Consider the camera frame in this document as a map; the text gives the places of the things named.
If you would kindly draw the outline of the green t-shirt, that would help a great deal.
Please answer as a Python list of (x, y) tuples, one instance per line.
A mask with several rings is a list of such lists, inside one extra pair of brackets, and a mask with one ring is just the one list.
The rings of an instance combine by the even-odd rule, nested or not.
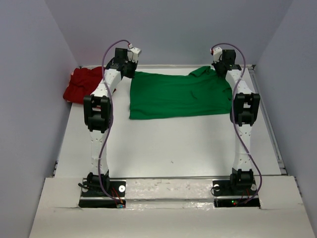
[(132, 120), (227, 114), (232, 89), (210, 66), (187, 75), (136, 72), (130, 86)]

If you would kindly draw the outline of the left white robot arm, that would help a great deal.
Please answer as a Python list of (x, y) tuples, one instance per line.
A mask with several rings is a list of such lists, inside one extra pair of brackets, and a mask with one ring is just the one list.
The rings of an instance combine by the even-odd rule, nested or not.
[(99, 85), (83, 99), (84, 122), (91, 142), (91, 168), (84, 188), (93, 190), (99, 196), (108, 195), (110, 187), (106, 142), (113, 124), (112, 95), (124, 77), (134, 77), (141, 51), (131, 44), (128, 48), (116, 48), (114, 57), (107, 65), (102, 60)]

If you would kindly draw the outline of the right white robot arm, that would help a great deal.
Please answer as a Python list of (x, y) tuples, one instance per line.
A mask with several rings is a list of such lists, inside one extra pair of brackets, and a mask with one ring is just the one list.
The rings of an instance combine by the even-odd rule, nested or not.
[(257, 120), (260, 95), (254, 93), (243, 80), (244, 69), (235, 63), (236, 52), (211, 49), (212, 66), (217, 75), (224, 78), (232, 89), (230, 121), (235, 130), (235, 158), (229, 179), (213, 182), (214, 196), (241, 196), (250, 193), (255, 183), (250, 158), (251, 131)]

